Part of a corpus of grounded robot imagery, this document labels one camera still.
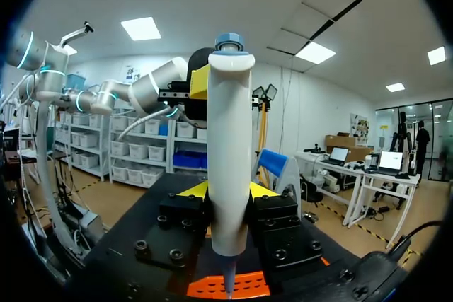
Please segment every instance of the ceiling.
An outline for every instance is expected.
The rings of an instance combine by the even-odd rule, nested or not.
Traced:
[[[89,21],[96,31],[71,43],[79,51],[71,63],[131,54],[190,55],[233,31],[244,36],[259,62],[327,79],[374,102],[453,85],[448,62],[428,64],[427,52],[444,41],[423,0],[362,0],[314,39],[336,52],[334,57],[315,65],[291,55],[353,1],[35,0],[23,25],[57,43]],[[144,16],[154,17],[162,39],[134,42],[120,25]],[[405,91],[385,89],[398,82]]]

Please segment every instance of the ceiling light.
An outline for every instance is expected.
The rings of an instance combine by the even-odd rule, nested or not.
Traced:
[[[66,50],[66,52],[68,52],[69,56],[72,56],[73,54],[77,53],[77,50],[69,46],[68,44],[66,44],[63,48]]]
[[[122,21],[121,25],[132,40],[161,39],[161,34],[152,17]]]
[[[430,65],[444,62],[446,59],[445,58],[445,48],[443,46],[441,46],[436,50],[429,51],[428,59],[430,60]]]
[[[397,92],[397,91],[402,91],[405,89],[404,85],[402,83],[396,83],[392,85],[387,85],[386,86],[387,90],[390,92]]]
[[[336,53],[334,51],[329,50],[320,44],[310,42],[296,54],[296,57],[308,60],[309,62],[315,64],[320,64],[335,54]]]

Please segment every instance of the blue cap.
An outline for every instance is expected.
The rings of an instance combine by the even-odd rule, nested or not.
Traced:
[[[237,33],[224,33],[215,40],[215,49],[220,50],[223,44],[235,44],[239,51],[243,51],[243,38]]]

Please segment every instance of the blue storage bin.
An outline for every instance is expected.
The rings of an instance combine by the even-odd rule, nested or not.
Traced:
[[[201,167],[203,169],[207,169],[207,153],[205,153],[201,158]]]
[[[159,125],[159,135],[168,136],[168,125]]]
[[[204,153],[195,151],[178,151],[173,155],[173,165],[188,168],[201,168]]]

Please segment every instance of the orange plate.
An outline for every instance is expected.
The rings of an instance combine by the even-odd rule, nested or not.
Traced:
[[[323,257],[321,257],[321,261],[325,266],[329,266],[329,262]],[[264,280],[263,272],[249,272],[235,276],[233,298],[253,298],[269,295],[269,287]],[[189,284],[187,296],[226,300],[224,278],[222,276],[208,276],[193,282]]]

